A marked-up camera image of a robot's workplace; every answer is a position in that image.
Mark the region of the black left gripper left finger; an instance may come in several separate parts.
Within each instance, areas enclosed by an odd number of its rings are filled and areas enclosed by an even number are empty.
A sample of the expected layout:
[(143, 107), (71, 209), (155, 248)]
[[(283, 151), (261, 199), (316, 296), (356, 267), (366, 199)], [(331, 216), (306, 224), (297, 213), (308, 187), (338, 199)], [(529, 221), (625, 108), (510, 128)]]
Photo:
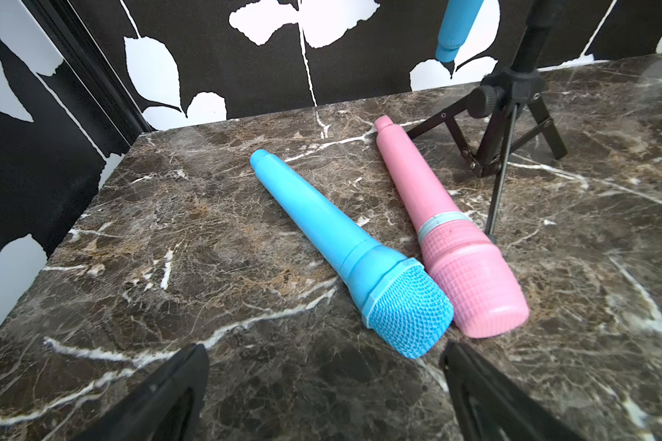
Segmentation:
[(204, 403), (209, 358), (203, 345), (180, 349), (78, 440), (191, 440)]

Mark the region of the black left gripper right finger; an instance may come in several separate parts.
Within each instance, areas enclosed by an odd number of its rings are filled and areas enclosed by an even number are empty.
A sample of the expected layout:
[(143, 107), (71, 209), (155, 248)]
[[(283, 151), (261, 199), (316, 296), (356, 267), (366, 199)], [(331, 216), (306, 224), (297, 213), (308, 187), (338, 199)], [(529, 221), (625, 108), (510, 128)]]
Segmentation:
[(439, 359), (465, 440), (580, 440), (470, 345), (450, 342)]

